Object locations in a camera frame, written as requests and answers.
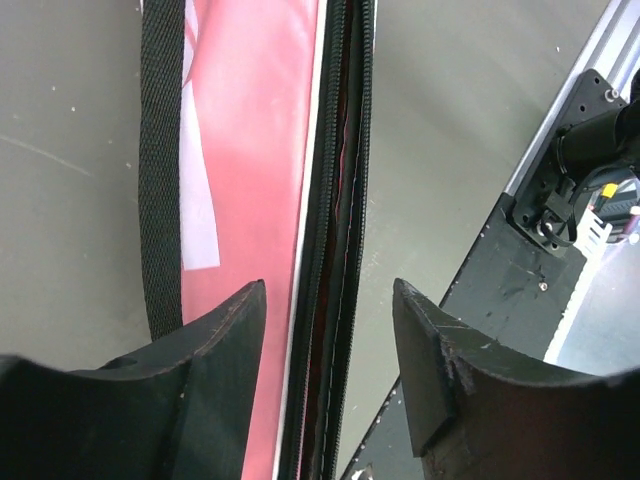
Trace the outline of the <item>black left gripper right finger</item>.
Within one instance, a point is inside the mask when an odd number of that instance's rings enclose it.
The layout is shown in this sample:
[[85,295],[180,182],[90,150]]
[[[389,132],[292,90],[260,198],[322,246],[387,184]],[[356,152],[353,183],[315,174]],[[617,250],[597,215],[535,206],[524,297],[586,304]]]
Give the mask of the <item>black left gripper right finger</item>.
[[639,373],[592,376],[515,351],[409,282],[392,316],[412,452],[429,479],[635,479]]

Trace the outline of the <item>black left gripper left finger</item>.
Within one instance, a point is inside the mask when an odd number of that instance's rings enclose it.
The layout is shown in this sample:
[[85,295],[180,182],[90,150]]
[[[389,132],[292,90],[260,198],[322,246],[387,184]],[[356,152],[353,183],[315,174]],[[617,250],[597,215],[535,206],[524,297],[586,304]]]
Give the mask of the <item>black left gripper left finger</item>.
[[254,281],[96,370],[1,359],[5,479],[238,479],[266,321]]

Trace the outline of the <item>pink racket cover bag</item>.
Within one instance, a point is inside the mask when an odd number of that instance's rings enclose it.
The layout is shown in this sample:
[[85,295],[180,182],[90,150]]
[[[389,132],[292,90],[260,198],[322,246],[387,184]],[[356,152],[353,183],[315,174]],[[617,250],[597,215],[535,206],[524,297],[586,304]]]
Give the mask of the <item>pink racket cover bag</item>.
[[184,479],[331,479],[366,222],[376,3],[189,1],[181,313],[218,309]]

